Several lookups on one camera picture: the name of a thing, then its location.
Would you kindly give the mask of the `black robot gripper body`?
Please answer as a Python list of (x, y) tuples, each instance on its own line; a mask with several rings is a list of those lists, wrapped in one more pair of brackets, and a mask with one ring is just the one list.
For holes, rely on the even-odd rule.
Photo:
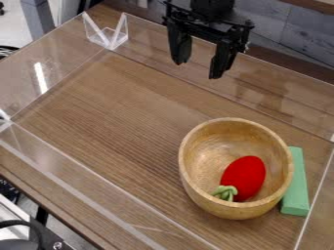
[(221, 41), (249, 44), (254, 23), (237, 14), (235, 0), (190, 0), (186, 5), (165, 0), (163, 5), (170, 44), (191, 41), (194, 37), (214, 44)]

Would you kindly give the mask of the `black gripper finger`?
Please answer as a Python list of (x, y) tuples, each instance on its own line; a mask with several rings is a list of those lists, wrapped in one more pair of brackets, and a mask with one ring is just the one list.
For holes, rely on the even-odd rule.
[(174, 23), (167, 23), (171, 58), (177, 65), (186, 63), (193, 54), (193, 37)]
[(238, 50), (233, 41), (223, 39), (217, 43), (215, 55), (211, 58), (209, 78), (218, 79), (226, 70), (231, 68)]

